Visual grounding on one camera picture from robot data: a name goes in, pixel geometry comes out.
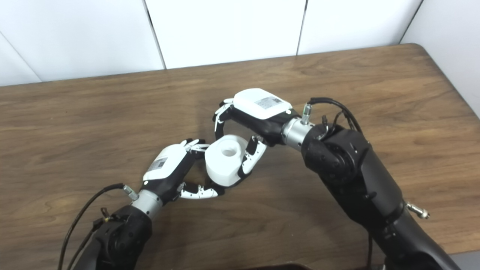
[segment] robotic arm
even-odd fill
[[[342,111],[333,123],[309,122],[312,105],[330,103]],[[290,103],[262,89],[243,90],[226,99],[214,116],[216,136],[232,119],[262,136],[269,146],[298,150],[305,166],[317,173],[353,221],[362,225],[386,255],[388,270],[459,270],[452,259],[420,228],[427,211],[403,200],[402,192],[361,133],[351,112],[330,98],[312,98],[302,115]],[[336,124],[343,113],[351,129]]]
[[[152,235],[152,221],[163,206],[179,197],[200,199],[223,194],[224,190],[216,185],[183,182],[195,160],[204,157],[209,146],[204,143],[188,139],[166,147],[148,168],[138,194],[125,185],[123,189],[132,203],[111,215],[102,209],[104,218],[94,222],[92,240],[73,269],[133,270]]]

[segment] barcode label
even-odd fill
[[[167,162],[167,160],[168,160],[168,157],[163,157],[163,158],[159,158],[159,159],[155,160],[152,163],[152,165],[150,165],[150,168],[148,168],[147,172],[161,169],[163,167],[163,164],[165,164],[165,162]]]
[[[273,96],[269,96],[269,97],[263,98],[261,100],[257,100],[255,102],[255,104],[262,107],[264,110],[266,110],[268,108],[271,108],[271,107],[273,107],[277,104],[280,104],[280,103],[283,103],[283,101],[281,101],[278,98],[273,97]]]

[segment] metal connector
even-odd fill
[[[132,201],[138,200],[138,194],[129,186],[125,185],[123,186],[123,191],[132,199]]]
[[[405,202],[407,204],[408,210],[414,212],[417,214],[417,216],[421,219],[428,219],[430,217],[430,214],[426,209],[420,208],[416,205],[410,204],[409,202]]]
[[[308,125],[310,123],[310,114],[312,113],[312,105],[306,103],[303,107],[303,114],[301,116],[300,123],[303,125]]]

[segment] wooden table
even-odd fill
[[[301,111],[311,96],[346,104],[409,201],[448,253],[480,249],[480,122],[427,53],[399,45],[0,88],[0,264],[54,269],[73,218],[100,188],[139,188],[166,146],[213,142],[218,103],[260,87]],[[337,109],[314,108],[313,121]],[[251,132],[229,123],[226,132]],[[187,181],[201,182],[198,162]],[[66,260],[100,216],[127,204],[98,199]],[[168,204],[138,270],[244,269],[294,261],[313,269],[364,265],[367,234],[350,221],[293,149],[270,148],[227,194]],[[374,249],[374,261],[383,255]]]

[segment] white wall panel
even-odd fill
[[[167,68],[295,55],[305,0],[147,0]]]
[[[299,54],[398,44],[421,0],[309,0]]]
[[[2,0],[0,32],[42,81],[162,69],[142,0]]]
[[[425,0],[402,43],[422,45],[480,116],[480,1]]]
[[[0,86],[38,82],[37,75],[0,33]]]

